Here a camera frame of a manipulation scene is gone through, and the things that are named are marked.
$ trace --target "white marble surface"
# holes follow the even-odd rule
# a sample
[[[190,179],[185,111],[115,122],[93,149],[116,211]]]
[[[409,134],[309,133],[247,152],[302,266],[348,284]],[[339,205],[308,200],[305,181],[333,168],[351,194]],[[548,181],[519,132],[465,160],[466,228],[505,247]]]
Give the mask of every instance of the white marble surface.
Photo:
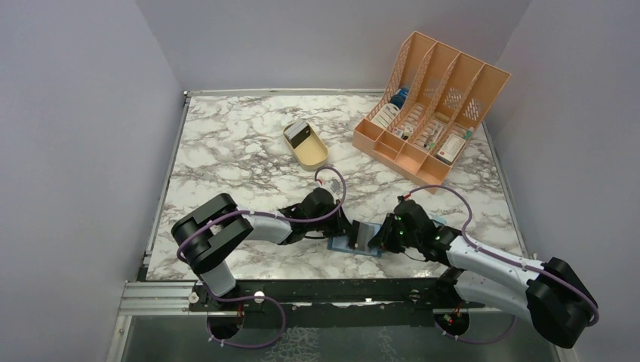
[[[253,210],[274,210],[302,201],[313,190],[313,173],[302,170],[282,138],[283,127],[301,118],[313,123],[329,148],[329,163],[346,178],[346,215],[382,222],[397,204],[396,196],[415,185],[351,145],[353,129],[377,101],[378,97],[358,95],[192,98],[147,279],[195,279],[176,258],[177,245],[170,230],[177,220],[215,195],[228,192]],[[323,171],[321,177],[333,174]],[[473,237],[522,254],[482,129],[475,133],[445,185],[469,200]],[[448,225],[459,228],[466,219],[463,205],[446,191],[419,192],[413,199]],[[410,250],[410,255],[421,257],[416,250]],[[226,261],[238,279],[409,278],[438,276],[446,269],[402,254],[384,253],[376,259],[338,253],[327,250],[327,241],[322,240],[288,246],[246,241]]]

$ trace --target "small box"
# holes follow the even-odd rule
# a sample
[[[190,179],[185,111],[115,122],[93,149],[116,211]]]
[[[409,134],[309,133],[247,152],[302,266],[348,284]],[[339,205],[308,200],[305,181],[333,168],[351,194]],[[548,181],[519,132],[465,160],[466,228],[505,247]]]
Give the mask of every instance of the small box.
[[[400,113],[400,109],[395,104],[387,103],[376,113],[371,122],[382,128],[387,128],[398,113]]]
[[[400,128],[394,128],[392,133],[395,134],[398,138],[402,138],[405,135],[405,132]]]
[[[405,130],[403,132],[403,136],[404,137],[411,137],[412,134],[414,134],[414,131],[416,130],[416,127],[414,127],[411,124],[405,124]]]
[[[464,143],[464,138],[455,134],[450,134],[449,138],[447,138],[447,141],[442,145],[440,151],[438,151],[438,154],[435,157],[446,164],[453,164],[458,153],[460,153],[460,150],[464,147]]]

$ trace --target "gray wall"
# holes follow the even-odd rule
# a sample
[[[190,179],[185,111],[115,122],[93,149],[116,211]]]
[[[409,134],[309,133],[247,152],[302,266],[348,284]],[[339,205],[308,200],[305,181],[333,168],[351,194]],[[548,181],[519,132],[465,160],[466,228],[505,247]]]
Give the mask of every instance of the gray wall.
[[[640,2],[533,0],[489,130],[527,245],[569,261],[602,320],[581,362],[638,360]]]
[[[182,109],[133,0],[0,5],[0,360],[103,360]]]
[[[493,63],[531,0],[137,0],[183,88],[381,88],[418,30]]]

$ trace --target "organizer compartment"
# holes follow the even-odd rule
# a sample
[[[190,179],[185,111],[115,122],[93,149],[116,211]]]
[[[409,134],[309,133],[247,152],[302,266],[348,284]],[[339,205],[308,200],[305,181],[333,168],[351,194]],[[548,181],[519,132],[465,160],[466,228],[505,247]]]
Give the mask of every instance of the organizer compartment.
[[[395,160],[395,157],[404,144],[405,143],[398,137],[390,132],[384,131],[380,138],[378,138],[378,141],[376,141],[374,151],[390,160]]]
[[[365,116],[365,119],[370,121],[378,111],[391,100],[391,97],[393,97],[399,88],[409,88],[413,86],[424,55],[436,43],[437,41],[419,32],[414,32],[402,43],[384,95],[371,112]]]
[[[395,159],[396,164],[405,170],[416,173],[424,160],[426,159],[426,153],[420,151],[417,147],[405,143]]]
[[[440,185],[450,170],[451,166],[429,155],[417,171],[417,176],[424,181],[423,184]],[[435,193],[435,191],[432,191],[435,189],[427,190],[431,193]]]
[[[425,115],[433,112],[439,94],[447,83],[459,54],[459,51],[442,43],[434,45],[433,49],[425,54],[421,65],[424,68],[422,79],[417,80],[409,90],[405,106],[387,129],[404,130],[406,124],[415,125],[414,134],[409,137],[409,142],[423,132],[424,125],[421,122]]]
[[[437,152],[450,134],[464,138],[470,127],[473,131],[481,127],[509,77],[507,72],[414,32],[401,46],[382,99],[355,128],[353,145],[418,185],[439,185],[469,140],[451,166],[438,160]],[[369,122],[400,87],[410,83],[405,104],[386,129]],[[392,133],[408,125],[414,131],[406,140],[403,132]],[[436,129],[440,130],[437,138]]]

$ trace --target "purple cable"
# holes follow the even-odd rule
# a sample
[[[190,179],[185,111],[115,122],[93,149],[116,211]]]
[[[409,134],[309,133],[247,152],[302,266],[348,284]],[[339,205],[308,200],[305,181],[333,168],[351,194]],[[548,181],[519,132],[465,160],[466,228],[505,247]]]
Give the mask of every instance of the purple cable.
[[[511,336],[511,333],[513,333],[513,331],[515,330],[515,326],[517,324],[518,324],[518,318],[514,315],[513,319],[511,320],[511,325],[509,326],[508,330],[506,330],[504,333],[502,333],[498,337],[495,337],[495,338],[492,338],[492,339],[483,340],[483,341],[478,341],[477,339],[467,339],[467,338],[460,337],[460,336],[458,336],[458,338],[456,338],[456,336],[445,332],[445,330],[443,330],[442,327],[440,327],[440,324],[436,323],[435,327],[438,328],[441,332],[444,332],[445,336],[447,336],[447,337],[449,337],[451,339],[455,339],[456,342],[469,343],[470,345],[490,345],[491,343],[499,342],[499,341],[505,339],[506,337]]]
[[[515,266],[518,268],[521,268],[522,265],[520,265],[518,262],[514,262],[509,258],[506,258],[504,256],[501,256],[500,254],[496,254],[490,250],[486,250],[482,247],[482,245],[480,244],[476,244],[473,241],[471,241],[469,239],[469,236],[466,234],[466,227],[471,223],[471,218],[472,218],[472,212],[471,212],[471,205],[469,205],[469,202],[460,194],[458,193],[456,190],[448,187],[448,186],[442,186],[442,185],[425,185],[425,186],[421,186],[418,188],[415,188],[411,191],[409,191],[408,195],[411,195],[413,193],[415,193],[416,191],[420,191],[423,189],[430,189],[430,188],[438,188],[438,189],[445,189],[451,193],[453,193],[454,195],[456,195],[464,204],[464,206],[466,206],[467,212],[469,213],[469,217],[467,217],[466,221],[464,222],[464,224],[462,225],[462,228],[460,228],[460,233],[462,234],[462,237],[464,239],[464,241],[472,248],[476,249],[477,251],[480,251],[482,253],[485,253],[489,256],[494,257],[495,259],[500,260],[501,262],[504,262],[506,264],[509,264],[511,266]],[[537,268],[535,266],[530,266],[530,265],[525,265],[525,269],[529,270],[531,272],[536,272],[538,274],[542,274],[550,279],[553,279],[556,283],[562,285],[563,287],[569,289],[570,291],[574,292],[575,294],[577,294],[581,299],[584,299],[584,301],[589,305],[589,307],[592,309],[593,312],[593,318],[592,320],[589,321],[589,323],[587,324],[588,327],[591,327],[592,325],[598,323],[598,320],[600,319],[600,312],[598,311],[598,307],[595,305],[595,303],[588,297],[586,296],[585,293],[582,293],[580,290],[578,290],[576,287],[574,287],[573,285],[567,283],[566,281],[563,281],[562,279],[556,277],[555,275],[549,273],[548,271],[541,269],[541,268]]]
[[[318,170],[316,170],[315,174],[313,175],[313,177],[314,177],[314,179],[316,181],[318,181],[318,172],[320,172],[321,170],[332,170],[333,172],[336,173],[336,175],[338,175],[338,177],[340,178],[340,181],[342,182],[342,198],[340,199],[340,202],[336,205],[336,207],[332,211],[327,213],[326,215],[320,216],[320,217],[316,217],[316,218],[313,218],[313,219],[292,219],[292,218],[289,218],[289,217],[279,216],[279,215],[275,215],[274,213],[266,213],[266,212],[263,212],[263,211],[253,212],[253,215],[276,218],[276,219],[279,219],[279,220],[282,220],[282,221],[287,221],[287,222],[308,223],[308,222],[322,221],[324,219],[327,219],[329,216],[335,214],[340,209],[340,207],[344,204],[344,201],[346,199],[346,181],[345,181],[344,177],[342,176],[342,174],[340,173],[340,171],[336,170],[332,166],[322,166]],[[196,232],[191,234],[178,247],[178,250],[176,252],[177,258],[182,262],[186,262],[186,259],[184,259],[184,257],[182,256],[182,252],[185,250],[185,248],[187,248],[191,244],[191,241],[194,238],[197,238],[200,234],[206,232],[212,226],[217,225],[217,224],[221,223],[222,221],[224,221],[224,220],[226,220],[228,218],[234,217],[234,216],[249,215],[249,214],[252,214],[252,212],[249,211],[249,210],[237,210],[237,211],[233,211],[231,213],[228,213],[226,215],[222,215],[221,217],[219,217],[219,218],[217,218],[217,219],[215,219],[213,221],[207,222],[207,224],[205,226],[202,226]],[[204,281],[202,281],[202,284],[207,288],[207,291],[209,292],[209,295],[211,295],[211,297],[213,299],[216,299],[218,302],[241,302],[241,301],[244,301],[244,300],[251,300],[251,299],[265,299],[265,300],[268,300],[268,301],[272,302],[273,304],[275,304],[275,306],[277,306],[278,309],[280,310],[280,315],[282,316],[282,326],[280,327],[280,330],[278,331],[278,335],[276,335],[273,339],[271,339],[268,342],[264,342],[264,343],[261,343],[259,345],[243,345],[243,344],[235,343],[235,342],[224,342],[223,340],[220,340],[220,339],[218,339],[218,338],[216,338],[214,336],[214,334],[211,332],[211,328],[209,327],[209,323],[207,323],[207,331],[209,332],[209,334],[211,335],[211,338],[214,341],[220,342],[222,345],[226,344],[226,345],[231,345],[233,347],[239,347],[239,348],[258,349],[258,348],[264,348],[264,347],[268,347],[268,346],[272,345],[273,343],[277,342],[278,339],[280,339],[280,337],[282,337],[282,335],[285,333],[285,328],[287,326],[287,317],[285,315],[285,310],[282,308],[282,305],[280,305],[280,303],[278,303],[277,300],[271,298],[270,296],[240,296],[238,298],[220,298],[219,296],[216,296],[215,294],[213,294],[213,292],[211,292],[211,289],[209,289],[209,286]]]

